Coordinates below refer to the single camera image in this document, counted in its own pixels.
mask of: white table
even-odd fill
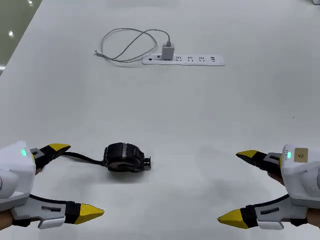
[[[286,192],[236,152],[320,149],[319,22],[311,0],[44,0],[0,78],[0,146],[67,143],[100,160],[107,145],[129,142],[152,156],[152,171],[116,178],[60,157],[34,194],[106,213],[76,226],[11,227],[1,239],[319,238],[308,225],[241,230],[216,220]],[[94,56],[120,27],[167,30],[177,53],[222,54],[226,66],[116,67]],[[110,42],[111,54],[129,39]]]

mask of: electrical outlet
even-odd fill
[[[172,60],[162,60],[161,54],[151,54],[142,59],[146,65],[187,65],[187,66],[224,66],[225,62],[220,55],[192,55],[175,54]]]

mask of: label sticker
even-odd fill
[[[308,148],[296,148],[294,150],[294,161],[296,163],[308,162]]]

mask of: yellow fingertip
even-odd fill
[[[92,219],[98,218],[105,213],[102,209],[95,206],[81,204],[80,214],[74,224],[82,224]]]
[[[248,158],[252,158],[258,151],[256,150],[248,150],[248,151],[241,151],[238,152],[236,155],[243,155],[246,156]]]
[[[225,215],[218,217],[217,220],[221,224],[226,224],[226,225],[233,226],[236,228],[240,228],[240,229],[248,229],[249,228],[242,218],[242,214],[241,214],[240,209],[230,211],[230,212],[226,213]]]
[[[49,144],[49,146],[53,148],[56,152],[58,152],[61,149],[70,147],[69,144],[62,144],[62,143],[52,143],[52,144]]]

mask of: button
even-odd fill
[[[66,221],[66,217],[43,220],[39,223],[38,228],[39,229],[50,229],[50,228],[61,227],[65,223],[65,221]]]
[[[261,229],[269,229],[269,230],[282,230],[282,229],[284,229],[284,225],[282,224],[282,222],[257,221],[257,223]]]

